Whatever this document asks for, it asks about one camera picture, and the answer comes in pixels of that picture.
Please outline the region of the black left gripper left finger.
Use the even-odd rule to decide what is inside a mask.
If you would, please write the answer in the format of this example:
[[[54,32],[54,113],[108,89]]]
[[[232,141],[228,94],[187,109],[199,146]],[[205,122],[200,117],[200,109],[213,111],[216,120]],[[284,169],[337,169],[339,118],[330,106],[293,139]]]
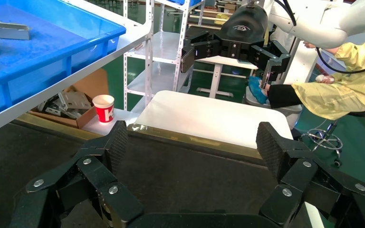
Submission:
[[[125,228],[142,216],[142,203],[117,178],[126,153],[125,121],[106,136],[88,140],[69,161],[35,177],[11,218],[12,228],[58,228],[88,200],[108,228]]]

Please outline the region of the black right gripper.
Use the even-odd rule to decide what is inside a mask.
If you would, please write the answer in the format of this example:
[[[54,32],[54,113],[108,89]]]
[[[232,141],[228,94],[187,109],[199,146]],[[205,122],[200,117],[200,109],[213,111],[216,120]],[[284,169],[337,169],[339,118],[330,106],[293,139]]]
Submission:
[[[220,55],[249,60],[263,72],[261,88],[276,81],[289,64],[291,55],[276,40],[264,46],[268,16],[259,5],[242,6],[216,32],[190,27],[183,40],[180,72],[187,73],[195,60]]]

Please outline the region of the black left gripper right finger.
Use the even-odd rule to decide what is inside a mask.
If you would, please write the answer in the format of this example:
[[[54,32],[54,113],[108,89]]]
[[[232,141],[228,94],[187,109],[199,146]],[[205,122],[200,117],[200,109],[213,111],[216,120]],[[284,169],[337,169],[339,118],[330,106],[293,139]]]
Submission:
[[[322,162],[299,141],[260,122],[257,150],[277,186],[259,214],[287,228],[303,203],[317,208],[337,228],[365,228],[365,183]]]

